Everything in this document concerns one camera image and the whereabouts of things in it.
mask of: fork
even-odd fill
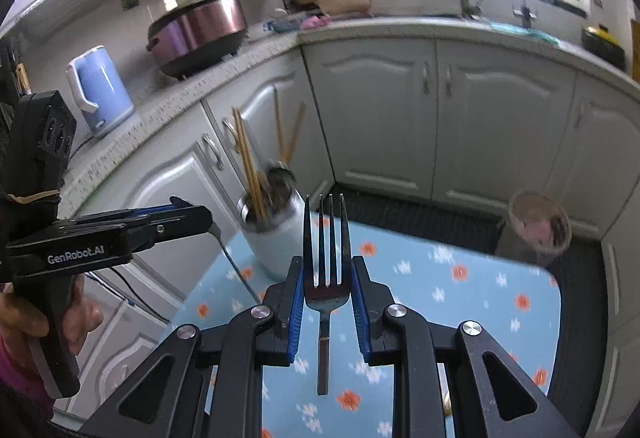
[[[349,300],[351,293],[351,243],[344,196],[340,195],[340,260],[342,278],[338,283],[338,269],[335,255],[334,198],[329,194],[329,285],[326,284],[324,265],[324,217],[322,215],[322,195],[320,196],[319,236],[318,236],[318,286],[314,281],[314,260],[311,242],[311,217],[309,196],[305,201],[305,222],[302,246],[303,278],[306,305],[320,312],[318,333],[318,394],[329,391],[329,329],[332,310],[338,309]]]

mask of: black floor mat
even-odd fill
[[[409,236],[492,254],[498,218],[358,192],[344,194],[349,219]],[[574,238],[550,266],[561,293],[560,338],[548,397],[584,436],[595,408],[607,344],[607,289],[600,244]]]

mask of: blue tablecloth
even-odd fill
[[[352,253],[365,256],[372,280],[387,284],[396,302],[443,325],[479,322],[546,393],[560,326],[560,293],[546,270],[353,222],[350,233]],[[263,293],[274,283],[241,234],[229,248],[255,291]],[[172,328],[187,322],[200,328],[224,324],[253,304],[221,256]],[[318,313],[305,306],[295,363],[264,368],[263,438],[390,437],[393,370],[363,362],[350,301],[331,317],[329,394],[316,395],[318,323]],[[446,392],[442,366],[440,378]],[[452,437],[451,418],[446,425]]]

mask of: person's sleeve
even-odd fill
[[[44,389],[42,379],[20,367],[9,356],[0,337],[0,380],[7,386],[28,396],[49,418],[53,417],[54,400]]]

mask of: electric kettle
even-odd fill
[[[66,78],[94,136],[105,136],[133,112],[127,89],[104,46],[73,59],[66,68]]]

